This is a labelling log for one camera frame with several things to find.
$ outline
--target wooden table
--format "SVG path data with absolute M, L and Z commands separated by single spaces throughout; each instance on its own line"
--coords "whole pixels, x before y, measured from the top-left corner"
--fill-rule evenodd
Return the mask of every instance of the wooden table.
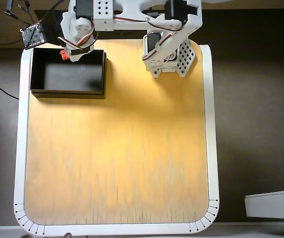
M 108 57 L 104 100 L 36 98 L 27 90 L 23 106 L 20 92 L 20 113 L 23 107 L 28 112 L 26 171 L 16 170 L 16 177 L 25 173 L 25 183 L 15 184 L 15 191 L 24 186 L 23 200 L 14 198 L 20 200 L 14 209 L 22 210 L 16 213 L 21 225 L 46 235 L 61 225 L 85 230 L 105 224 L 108 233 L 112 224 L 122 225 L 113 235 L 189 233 L 209 226 L 219 206 L 214 112 L 207 115 L 212 77 L 205 85 L 204 72 L 211 65 L 206 61 L 204 70 L 201 48 L 192 46 L 196 59 L 185 78 L 162 73 L 154 79 L 141 60 L 141 40 L 98 41 L 96 49 Z M 215 158 L 214 197 L 207 155 Z M 154 231 L 139 232 L 137 224 Z

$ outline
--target red component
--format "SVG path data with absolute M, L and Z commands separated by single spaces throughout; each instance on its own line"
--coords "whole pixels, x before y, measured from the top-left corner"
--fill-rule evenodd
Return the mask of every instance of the red component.
M 69 55 L 67 55 L 67 53 L 66 53 L 64 50 L 61 50 L 61 51 L 60 51 L 60 55 L 61 55 L 62 60 L 68 60 L 68 59 L 70 59 L 70 58 L 69 58 Z

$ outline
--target robotic arm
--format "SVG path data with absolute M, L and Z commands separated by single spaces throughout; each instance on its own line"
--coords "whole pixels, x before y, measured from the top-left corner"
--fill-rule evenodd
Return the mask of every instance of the robotic arm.
M 12 0 L 8 1 L 11 3 L 7 4 L 7 14 L 12 5 Z M 157 17 L 143 13 L 156 5 L 164 5 L 165 13 Z M 94 49 L 99 31 L 147 30 L 141 57 L 147 71 L 155 78 L 161 72 L 177 72 L 185 77 L 195 59 L 188 36 L 202 26 L 201 12 L 201 0 L 70 0 L 60 23 L 63 36 L 54 40 L 64 46 L 71 61 L 78 61 Z M 43 29 L 44 26 L 40 20 L 21 30 L 26 49 L 53 42 L 46 39 L 46 32 L 52 37 L 52 30 Z

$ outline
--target dark floor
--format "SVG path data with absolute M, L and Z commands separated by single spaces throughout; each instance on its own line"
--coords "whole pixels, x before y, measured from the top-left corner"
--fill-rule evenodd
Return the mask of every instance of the dark floor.
M 191 37 L 209 44 L 213 54 L 217 221 L 257 221 L 246 217 L 244 196 L 284 190 L 284 10 L 205 11 L 204 26 Z M 0 87 L 15 96 L 21 52 L 0 50 Z M 17 111 L 18 101 L 0 91 L 0 226 L 17 225 L 12 209 Z

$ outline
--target circuit board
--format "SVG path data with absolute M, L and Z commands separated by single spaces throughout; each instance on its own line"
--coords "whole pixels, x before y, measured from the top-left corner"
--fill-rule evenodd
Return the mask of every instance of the circuit board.
M 40 23 L 21 29 L 24 48 L 30 49 L 46 43 L 46 37 Z

